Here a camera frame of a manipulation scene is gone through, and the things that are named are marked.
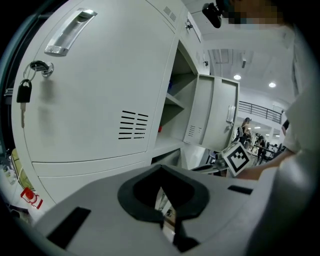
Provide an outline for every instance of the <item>locker shelf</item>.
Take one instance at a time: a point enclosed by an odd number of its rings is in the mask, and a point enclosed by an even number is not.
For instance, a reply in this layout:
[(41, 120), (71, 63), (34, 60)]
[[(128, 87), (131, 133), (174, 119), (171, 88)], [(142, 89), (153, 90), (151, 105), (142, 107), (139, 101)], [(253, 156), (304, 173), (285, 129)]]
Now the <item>locker shelf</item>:
[(175, 97), (173, 97), (169, 93), (166, 94), (164, 104), (165, 105), (176, 105), (182, 109), (186, 108), (186, 106), (183, 103), (181, 103), (179, 100), (177, 100)]
[(160, 125), (164, 126), (184, 109), (185, 106), (179, 100), (167, 93), (165, 97)]
[(193, 71), (181, 51), (178, 49), (174, 58), (172, 75), (192, 74)]
[(155, 156), (151, 160), (151, 165), (170, 165), (177, 166), (180, 157), (180, 149), (170, 151), (165, 154)]
[(159, 133), (156, 137), (155, 146), (152, 150), (152, 157), (157, 157), (165, 153), (180, 149), (184, 146), (182, 140), (169, 137), (167, 134)]
[(181, 92), (186, 86), (196, 79), (197, 76), (193, 73), (172, 75), (172, 86), (169, 90), (170, 95), (175, 97), (179, 92)]

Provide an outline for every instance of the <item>white locker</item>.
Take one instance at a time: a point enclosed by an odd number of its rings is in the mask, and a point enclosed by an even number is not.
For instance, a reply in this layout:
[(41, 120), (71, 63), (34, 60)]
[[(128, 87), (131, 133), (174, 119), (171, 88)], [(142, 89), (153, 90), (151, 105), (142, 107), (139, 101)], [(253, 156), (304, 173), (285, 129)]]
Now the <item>white locker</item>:
[(176, 29), (184, 4), (181, 0), (147, 0), (152, 4)]
[[(96, 15), (81, 15), (86, 9)], [(147, 150), (174, 38), (163, 19), (145, 0), (85, 0), (48, 27), (34, 59), (53, 63), (54, 71), (50, 77), (37, 72), (24, 115), (32, 162), (92, 161)], [(68, 42), (68, 51), (55, 53)], [(15, 90), (21, 80), (18, 74)]]
[(198, 74), (184, 142), (220, 152), (231, 142), (239, 104), (239, 83)]
[(202, 62), (202, 75), (210, 75), (210, 58), (209, 58), (209, 51), (203, 50), (203, 62)]

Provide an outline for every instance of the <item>person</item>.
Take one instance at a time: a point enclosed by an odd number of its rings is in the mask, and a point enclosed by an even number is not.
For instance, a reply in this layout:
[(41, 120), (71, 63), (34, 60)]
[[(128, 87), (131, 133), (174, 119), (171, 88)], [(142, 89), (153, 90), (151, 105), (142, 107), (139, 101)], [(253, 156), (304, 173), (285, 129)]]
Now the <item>person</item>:
[(273, 154), (273, 158), (275, 159), (279, 156), (286, 148), (282, 147), (282, 143), (279, 145), (278, 150)]
[(281, 130), (282, 130), (284, 136), (286, 136), (288, 127), (289, 127), (289, 120), (287, 119), (287, 120), (283, 123), (283, 125), (281, 126)]
[[(246, 168), (237, 178), (258, 180), (261, 173), (272, 167), (278, 167), (285, 159), (294, 156), (301, 148), (316, 150), (320, 148), (318, 141), (312, 139), (317, 136), (320, 125), (320, 109), (318, 95), (320, 94), (319, 65), (312, 55), (310, 48), (299, 29), (293, 25), (289, 1), (280, 0), (225, 0), (222, 15), (228, 18), (229, 23), (259, 24), (271, 26), (286, 26), (294, 33), (292, 84), (296, 96), (295, 102), (286, 111), (288, 128), (285, 131), (283, 145), (286, 149), (273, 160), (254, 167)], [(318, 114), (307, 115), (310, 109)]]
[[(265, 143), (266, 143), (265, 138), (262, 135), (260, 135), (256, 145), (260, 146), (260, 147), (264, 147)], [(260, 159), (260, 157), (261, 157), (261, 155), (262, 155), (262, 153), (264, 151), (264, 149), (260, 148), (260, 147), (258, 149), (258, 154), (257, 154), (257, 163), (259, 163), (259, 159)]]
[(239, 142), (240, 142), (242, 145), (245, 145), (245, 141), (247, 140), (247, 138), (250, 137), (249, 123), (250, 123), (250, 118), (249, 118), (249, 117), (246, 117), (246, 118), (243, 120), (242, 125), (241, 125), (242, 132), (243, 132), (243, 136), (240, 137)]
[(267, 143), (267, 147), (266, 147), (268, 150), (270, 150), (270, 151), (267, 151), (266, 153), (265, 153), (265, 156), (264, 156), (264, 159), (266, 160), (266, 161), (269, 161), (270, 159), (272, 159), (273, 158), (273, 155), (274, 155), (274, 153), (272, 153), (272, 152), (276, 152), (276, 150), (275, 150), (275, 147), (272, 145), (272, 144), (270, 144), (269, 142)]
[(249, 123), (250, 123), (249, 117), (244, 119), (244, 121), (241, 124), (241, 127), (240, 126), (238, 127), (235, 139), (232, 142), (239, 141), (239, 142), (241, 142), (242, 145), (244, 145), (247, 138), (248, 137), (251, 138), (251, 134), (250, 134), (250, 130), (249, 130)]

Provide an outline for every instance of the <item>white panel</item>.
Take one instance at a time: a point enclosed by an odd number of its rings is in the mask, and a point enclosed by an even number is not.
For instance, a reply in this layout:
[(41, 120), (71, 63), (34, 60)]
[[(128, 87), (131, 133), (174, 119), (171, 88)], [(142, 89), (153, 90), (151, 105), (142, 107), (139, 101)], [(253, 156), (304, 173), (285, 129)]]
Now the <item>white panel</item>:
[(184, 137), (184, 142), (191, 144), (201, 144), (205, 128), (208, 122), (212, 95), (213, 95), (213, 77), (197, 78), (195, 95), (192, 104), (189, 123)]
[(180, 0), (147, 0), (152, 4), (163, 16), (177, 28), (180, 13), (184, 4)]
[(181, 28), (180, 32), (180, 41), (188, 52), (189, 56), (192, 59), (192, 62), (195, 64), (198, 73), (202, 70), (203, 64), (203, 46), (200, 43), (197, 33), (194, 28), (188, 29), (185, 28), (186, 25), (189, 25), (188, 14), (184, 17), (184, 25)]
[(167, 166), (178, 166), (180, 158), (180, 150), (175, 150), (164, 155), (159, 155), (152, 159), (152, 166), (155, 165), (167, 165)]
[(202, 35), (201, 35), (201, 32), (200, 32), (200, 29), (198, 28), (198, 26), (197, 26), (197, 24), (196, 24), (196, 22), (195, 22), (195, 20), (192, 17), (190, 12), (188, 12), (188, 20), (193, 25), (194, 32), (195, 32), (196, 36), (198, 37), (198, 40), (201, 42), (202, 41)]
[(98, 173), (143, 161), (145, 153), (130, 154), (94, 161), (81, 162), (33, 162), (38, 176), (71, 176)]
[[(201, 83), (207, 83), (209, 78), (201, 77)], [(214, 78), (210, 115), (202, 142), (206, 149), (220, 152), (228, 146), (233, 127), (227, 129), (230, 123), (226, 120), (229, 106), (238, 107), (238, 86), (236, 82)]]
[[(144, 162), (142, 161), (125, 167), (101, 171), (97, 173), (64, 177), (39, 177), (39, 179), (52, 199), (56, 203), (59, 203), (66, 197), (70, 196), (77, 190), (93, 181), (125, 173), (133, 169), (141, 168), (143, 166)], [(93, 198), (84, 198), (83, 200), (93, 200)]]
[[(97, 15), (67, 56), (44, 54), (56, 30), (78, 8)], [(87, 0), (57, 20), (35, 57), (52, 62), (54, 72), (48, 78), (37, 73), (26, 107), (24, 133), (33, 162), (91, 161), (146, 151), (174, 38), (162, 18), (143, 0)], [(20, 119), (18, 114), (13, 118)], [(122, 116), (134, 119), (124, 122)], [(143, 136), (134, 139), (144, 128)], [(125, 131), (132, 131), (131, 139), (119, 139)]]
[(191, 170), (200, 165), (201, 159), (204, 156), (205, 148), (197, 145), (186, 144), (183, 150), (181, 150), (182, 159), (185, 159), (187, 170)]
[(164, 133), (159, 133), (156, 137), (154, 149), (149, 150), (148, 156), (154, 158), (170, 151), (180, 149), (184, 146), (184, 143), (176, 138), (172, 138)]

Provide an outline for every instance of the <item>white cabinet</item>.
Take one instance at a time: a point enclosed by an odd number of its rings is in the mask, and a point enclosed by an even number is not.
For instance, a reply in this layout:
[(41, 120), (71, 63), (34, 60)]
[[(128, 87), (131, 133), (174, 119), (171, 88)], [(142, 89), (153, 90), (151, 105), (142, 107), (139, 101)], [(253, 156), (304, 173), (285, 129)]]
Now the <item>white cabinet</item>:
[(225, 149), (232, 139), (238, 103), (238, 82), (198, 74), (183, 141), (218, 152)]
[(185, 58), (188, 60), (188, 57), (190, 57), (193, 64), (196, 66), (197, 72), (202, 73), (204, 62), (202, 35), (189, 12), (183, 17), (180, 41), (189, 55), (185, 56)]
[[(83, 17), (71, 18), (80, 8), (97, 14), (75, 35)], [(67, 54), (44, 53), (67, 20), (61, 34), (67, 36), (57, 41), (75, 39)], [(92, 161), (146, 151), (173, 38), (163, 16), (144, 0), (85, 0), (57, 19), (34, 56), (53, 63), (54, 71), (50, 77), (37, 72), (32, 81), (24, 115), (31, 161)]]
[(203, 62), (201, 66), (200, 73), (202, 75), (210, 75), (210, 57), (209, 57), (209, 51), (203, 50), (203, 56), (202, 56)]
[(152, 4), (176, 29), (184, 4), (181, 0), (147, 0)]
[[(135, 164), (127, 165), (121, 168), (115, 168), (111, 170), (74, 175), (74, 176), (63, 176), (63, 177), (39, 177), (41, 183), (43, 184), (45, 190), (50, 194), (51, 198), (59, 203), (63, 199), (70, 196), (72, 193), (81, 189), (85, 185), (103, 179), (109, 176), (114, 176), (124, 172), (131, 171), (133, 169), (141, 168), (145, 164), (144, 161)], [(83, 200), (91, 200), (93, 198), (84, 198)]]

